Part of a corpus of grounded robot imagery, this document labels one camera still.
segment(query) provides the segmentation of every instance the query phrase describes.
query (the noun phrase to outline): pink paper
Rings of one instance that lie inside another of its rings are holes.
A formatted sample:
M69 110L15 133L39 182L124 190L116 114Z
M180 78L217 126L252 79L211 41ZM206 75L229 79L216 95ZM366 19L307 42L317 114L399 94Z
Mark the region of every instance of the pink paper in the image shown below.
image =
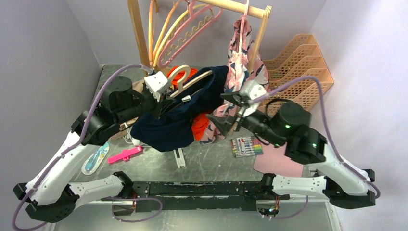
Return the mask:
M262 173L274 173L285 177L301 177L303 165L292 161L285 154L286 144L280 148L262 144L262 155L256 156L254 169Z

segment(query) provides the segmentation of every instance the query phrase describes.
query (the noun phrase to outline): cable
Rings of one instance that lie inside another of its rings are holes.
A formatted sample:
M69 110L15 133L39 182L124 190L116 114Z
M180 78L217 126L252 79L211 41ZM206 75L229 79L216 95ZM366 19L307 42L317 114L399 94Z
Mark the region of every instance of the cable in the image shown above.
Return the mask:
M112 206L112 218L115 219L115 220L121 221L121 222L137 223L137 222L142 222L142 221L150 220L150 219L156 217L157 215L159 215L159 213L163 210L163 203L162 203L162 201L159 200L159 199L157 199L157 198L153 198L153 197L135 198L135 199L121 199L121 198L111 197L110 199L113 200L113 201L157 201L157 202L159 203L159 205L160 205L159 210L158 210L155 214L151 215L151 216L148 217L148 218L143 218L143 219L140 219L140 220L123 220L123 219L120 219L120 218L118 218L117 216L115 216L114 206Z
M61 156L65 156L68 152L72 151L74 148L76 148L78 145L80 145L82 143L82 141L85 138L85 134L86 134L86 131L88 129L88 126L89 126L90 118L92 117L92 115L93 115L93 113L94 113L94 111L96 109L96 106L98 105L99 100L102 97L102 93L106 90L108 85L119 74L121 74L122 72L124 72L125 70L128 70L130 68L141 68L141 69L145 70L146 72L148 72L149 74L151 74L153 72L152 69L150 69L150 68L148 68L148 67L146 67L144 65L131 64L131 65L126 65L126 66L120 68L119 70L117 70L115 73L113 73L113 75L111 75L108 78L108 80L102 85L101 89L99 90L98 94L95 97L95 100L93 101L93 103L92 103L92 105L91 105L91 107L89 109L89 113L88 113L87 118L85 120L84 127L82 128L82 132L81 132L81 135L79 137L79 140L75 144L73 144L72 146L70 146L67 149L65 149L64 151L62 151L60 156L56 157L55 159L53 159L53 161L51 161L51 163L44 169L44 172L40 175L38 180L34 183L33 189L30 189L27 192L27 194L22 198L20 203L18 204L15 212L13 213L13 218L12 218L12 227L13 227L14 230L16 230L16 231L33 231L33 230L39 229L39 228L41 228L41 227L43 227L44 225L47 224L46 222L43 222L42 224L37 225L37 226L32 227L32 228L21 229L21 228L17 227L17 224L16 224L18 212L20 212L20 209L23 207L24 202L34 193L34 191L35 191L34 189L36 189L41 184L41 182L44 180L44 178L47 176L47 174L51 171L51 169L54 167L54 165L61 159Z
M347 169L352 171L356 176L358 176L360 179L362 179L367 184L369 184L377 192L377 194L375 196L375 199L378 199L381 196L380 189L373 182L367 180L367 178L365 178L361 173L359 173L357 170L355 170L353 167L351 167L348 163L346 163L343 160L343 158L340 156L339 152L337 151L337 148L334 145L333 138L331 137L332 135L330 134L330 131L329 131L329 125L327 123L326 111L325 111L325 108L324 108L324 101L323 101L323 90L321 88L321 84L320 84L319 80L316 77L314 77L314 76L302 76L302 77L298 77L296 79L293 79L293 80L279 86L278 88L272 90L269 93L266 93L266 94L254 99L254 100L250 100L249 104L254 104L254 103L261 102L261 101L273 96L274 94L278 93L280 90L288 88L292 84L300 82L302 80L306 80L306 79L311 79L311 80L315 81L316 85L318 87L319 95L320 95L321 115L323 117L323 125L324 125L324 129L326 130L326 133L327 133L327 139L329 140L329 142L331 144L331 147L333 148L334 154L336 155L336 157L340 161L340 163L342 163L342 165L344 165Z
M124 131L124 130L130 129L130 128L132 128L132 126L135 125L135 124L136 124L136 121L133 122L133 123L131 123L130 125L127 125L127 126L128 126L127 128L126 128L126 126L125 126L125 129L119 130L118 132L122 132L122 131Z
M265 107L265 114L268 116L268 107L269 107L271 104L276 103L276 102L288 102L288 101L290 101L290 100L288 100L288 99L282 99L282 98L272 99L271 101L269 101L269 102L267 103L267 105L266 105L266 107Z
M271 100L271 101L269 101L269 102L267 103L267 105L266 105L266 107L265 107L265 117L266 117L266 119L268 120L269 124L272 123L272 118L271 118L270 116L268 116L268 107L269 107L272 103L275 103L275 102L287 102L287 101L290 101L290 100L281 99L281 98L276 98L276 99L273 99L273 100ZM259 142L261 142L261 144L266 145L266 146L270 145L270 143L267 143L267 142L261 140L261 138L260 138L258 135L256 135L255 133L254 133L254 136L255 136L255 138L257 138L257 139L259 140Z
M294 216L297 216L300 213L302 213L304 209L306 209L308 202L309 202L309 196L306 196L305 204L303 205L303 207L299 211L293 213L292 215L286 216L286 217L281 217L281 218L280 217L274 217L274 218L270 218L270 219L272 219L272 220L285 220L285 219L293 218Z
M123 139L125 140L125 142L126 142L127 144L133 144L131 141L128 141L125 136L123 137Z
M255 136L255 138L257 138L259 140L259 142L261 142L261 144L266 145L266 146L270 145L270 143L267 143L267 142L261 140L261 138L258 135L256 135L255 133L254 133L254 136Z

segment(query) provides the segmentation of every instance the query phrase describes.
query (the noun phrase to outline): pink plastic tool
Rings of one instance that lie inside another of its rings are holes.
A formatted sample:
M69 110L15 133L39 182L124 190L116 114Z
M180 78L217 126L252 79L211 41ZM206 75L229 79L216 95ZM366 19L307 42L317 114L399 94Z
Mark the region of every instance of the pink plastic tool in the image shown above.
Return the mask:
M108 163L112 164L113 162L116 162L118 160L127 161L127 160L130 159L131 155L134 155L134 154L139 153L141 151L142 151L141 146L137 146L136 148L132 148L130 150L123 150L120 154L109 157L108 158Z
M161 51L161 53L159 54L159 61L157 62L157 66L160 69L163 69L165 67L167 67L171 61L173 61L173 59L175 57L178 56L178 54L180 54L180 52L183 51L184 48L186 48L188 46L189 43L191 43L201 32L203 32L207 27L209 27L212 23L214 23L222 14L223 9L220 8L219 9L219 13L214 16L208 23L206 23L205 25L203 25L201 28L199 28L197 30L197 32L195 32L190 38L188 38L187 41L185 41L183 43L183 45L181 45L177 51L174 52L174 54L167 60L165 61L165 63L162 63L163 57L165 52L167 51L167 49L170 48L170 45L173 44L173 42L177 39L178 35L181 34L181 32L191 23L193 22L198 16L200 16L201 14L203 14L205 11L207 11L208 9L213 8L212 5L207 5L203 8L201 8L200 10L198 10L197 12L194 12L194 5L195 5L195 0L193 0L192 2L187 1L188 3L188 11L189 11L189 15L190 17L175 31L173 37L165 44L163 50Z

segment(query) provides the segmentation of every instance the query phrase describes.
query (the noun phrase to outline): floral pink clothing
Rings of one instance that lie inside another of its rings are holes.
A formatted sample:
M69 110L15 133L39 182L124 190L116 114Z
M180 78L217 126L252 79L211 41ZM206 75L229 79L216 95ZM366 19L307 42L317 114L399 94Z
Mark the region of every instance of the floral pink clothing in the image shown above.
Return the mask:
M264 62L261 60L259 53L256 54L254 67L251 73L248 73L248 59L252 54L252 45L254 40L251 38L252 29L248 21L245 19L243 27L243 38L242 38L242 52L239 52L239 41L240 41L240 25L242 20L239 19L234 23L234 36L229 43L228 49L228 66L229 71L227 74L227 81L225 83L224 92L231 93L239 91L242 86L245 85L247 80L256 80L259 84L264 86L267 90L269 89L269 76L265 68ZM224 104L213 111L213 115L218 117L226 117L228 115L233 116L237 111L237 106L234 104L224 101ZM201 143L212 143L216 136L221 139L224 137L220 134L216 126L210 121L207 129L205 130L203 136L201 137Z

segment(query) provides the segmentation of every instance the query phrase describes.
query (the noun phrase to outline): pink clip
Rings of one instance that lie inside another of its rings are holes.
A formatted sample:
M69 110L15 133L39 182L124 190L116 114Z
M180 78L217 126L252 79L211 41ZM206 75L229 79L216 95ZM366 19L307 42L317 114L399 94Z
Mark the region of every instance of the pink clip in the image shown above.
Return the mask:
M131 155L134 155L134 154L139 153L141 151L142 151L141 146L137 146L136 148L132 148L130 150L123 150L120 154L109 157L108 158L108 163L112 164L113 162L116 162L118 160L128 161L130 159Z

